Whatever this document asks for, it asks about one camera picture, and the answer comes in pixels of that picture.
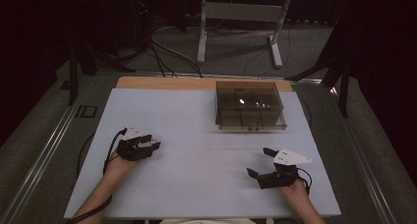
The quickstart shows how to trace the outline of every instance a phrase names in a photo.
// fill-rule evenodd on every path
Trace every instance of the white table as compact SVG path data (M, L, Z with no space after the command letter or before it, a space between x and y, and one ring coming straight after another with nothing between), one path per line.
M340 214L295 92L281 93L286 130L265 134L220 132L214 124L214 95L213 90L113 89L65 217L73 216L101 178L113 137L131 124L162 144L113 194L106 217L294 216L279 191L261 190L247 174L246 168L260 174L273 171L272 158L263 154L263 147L285 147L313 158L312 163L299 165L313 177L311 200L322 216Z

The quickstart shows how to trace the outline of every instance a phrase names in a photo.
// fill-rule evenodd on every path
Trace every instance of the transparent plastic box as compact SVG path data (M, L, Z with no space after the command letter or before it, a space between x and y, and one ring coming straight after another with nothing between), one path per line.
M220 130L284 130L282 110L275 83L216 83L215 123Z

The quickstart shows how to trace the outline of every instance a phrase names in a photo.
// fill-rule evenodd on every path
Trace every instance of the white metal bar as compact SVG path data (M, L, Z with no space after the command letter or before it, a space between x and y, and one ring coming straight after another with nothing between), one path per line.
M258 22L276 22L281 11L280 6L217 2L207 2L206 7L207 18Z
M269 42L270 42L270 49L272 51L272 57L273 57L273 63L275 65L276 68L281 68L282 67L282 59L281 59L281 55L279 54L279 48L278 48L278 43L272 43L273 41L273 35L269 36Z
M206 59L206 0L202 0L202 25L200 27L199 50L197 53L197 62L203 64Z
M271 44L276 43L276 41L278 40L278 36L281 33L282 26L284 25L284 22L285 22L285 16L288 11L289 1L290 0L284 0L284 3L282 4L282 7L280 9L280 14L276 21L276 29L275 29L275 33L273 34L273 39L272 39Z

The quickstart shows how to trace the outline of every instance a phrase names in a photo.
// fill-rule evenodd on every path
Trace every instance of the human hand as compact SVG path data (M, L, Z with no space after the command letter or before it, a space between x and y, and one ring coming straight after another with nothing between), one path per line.
M289 187L279 187L279 190L290 203L310 201L304 182L299 179Z
M289 187L279 187L289 205L300 215L305 224L322 224L325 220L319 215L310 201L304 182L297 179Z

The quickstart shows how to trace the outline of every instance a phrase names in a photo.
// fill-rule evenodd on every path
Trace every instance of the forearm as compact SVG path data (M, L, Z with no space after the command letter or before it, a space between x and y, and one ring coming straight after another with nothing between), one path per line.
M94 190L92 190L92 192L90 193L86 201L83 203L83 205L76 212L74 217L83 215L103 205L110 198L111 194L114 192L116 188L117 188L117 183L108 181L108 179L103 177L99 181L99 183L95 186ZM81 223L81 224L99 223L103 217L103 214L104 214L104 210L101 210L97 212L96 214L78 223Z
M310 201L304 203L290 203L290 205L300 215L304 224L326 223Z
M118 169L118 171L114 171L109 173L106 172L98 184L95 186L94 190L90 193L89 197L83 203L83 205L79 208L79 210L74 215L78 217L83 215L89 211L94 210L95 208L100 207L103 205L111 196L111 194L119 187L119 185L123 182L125 177L128 175L128 170ZM104 215L104 210L97 212L96 214L78 222L82 224L92 224L92 223L99 223Z

